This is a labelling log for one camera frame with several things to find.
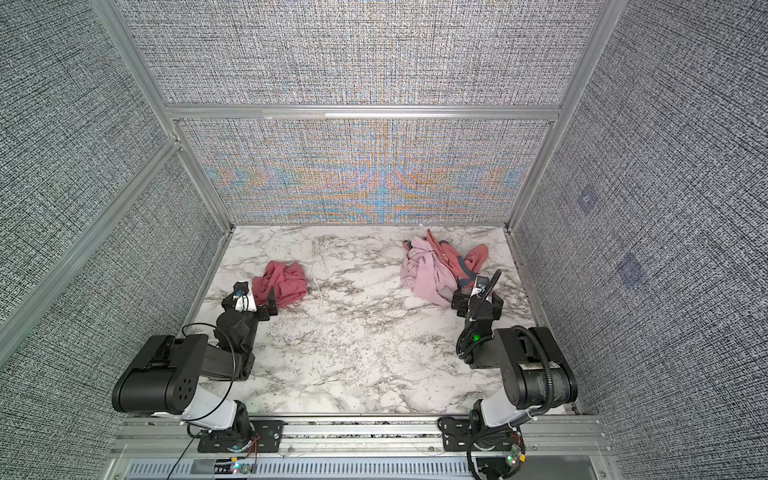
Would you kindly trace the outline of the dark pink cloth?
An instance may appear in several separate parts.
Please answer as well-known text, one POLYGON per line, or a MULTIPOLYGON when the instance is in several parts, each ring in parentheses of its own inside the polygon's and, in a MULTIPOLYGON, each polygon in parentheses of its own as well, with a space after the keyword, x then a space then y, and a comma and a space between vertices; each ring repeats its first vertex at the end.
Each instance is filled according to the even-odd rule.
POLYGON ((286 264, 270 261, 261 277, 254 277, 251 292, 259 304, 267 302, 269 293, 279 308, 302 300, 308 294, 309 286, 305 271, 299 262, 286 264))

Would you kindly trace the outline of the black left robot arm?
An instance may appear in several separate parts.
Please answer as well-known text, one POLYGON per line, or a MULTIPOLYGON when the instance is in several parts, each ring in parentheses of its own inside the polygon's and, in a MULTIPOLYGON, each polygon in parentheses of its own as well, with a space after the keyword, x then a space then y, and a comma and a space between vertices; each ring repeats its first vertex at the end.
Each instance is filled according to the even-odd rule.
POLYGON ((245 287, 237 283, 222 302, 224 312, 211 326, 217 345, 210 344, 206 334, 150 337, 117 380, 113 408, 180 420, 198 441, 200 453, 276 453, 283 437, 282 421, 254 421, 242 401, 199 385, 202 377, 226 381, 231 391, 252 372, 258 325, 278 314, 278 304, 274 290, 257 303, 245 287))

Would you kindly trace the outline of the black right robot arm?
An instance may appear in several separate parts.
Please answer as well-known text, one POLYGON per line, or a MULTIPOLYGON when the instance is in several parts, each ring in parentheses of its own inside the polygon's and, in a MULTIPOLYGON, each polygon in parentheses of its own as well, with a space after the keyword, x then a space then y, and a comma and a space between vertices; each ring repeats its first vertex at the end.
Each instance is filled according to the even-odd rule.
POLYGON ((477 400, 465 419, 437 420, 443 448, 465 455, 474 479, 509 479, 527 454, 522 426, 577 399, 578 386, 551 331, 495 328, 503 300, 494 292, 459 289, 451 308, 464 319, 456 356, 473 369, 496 369, 500 389, 477 400))

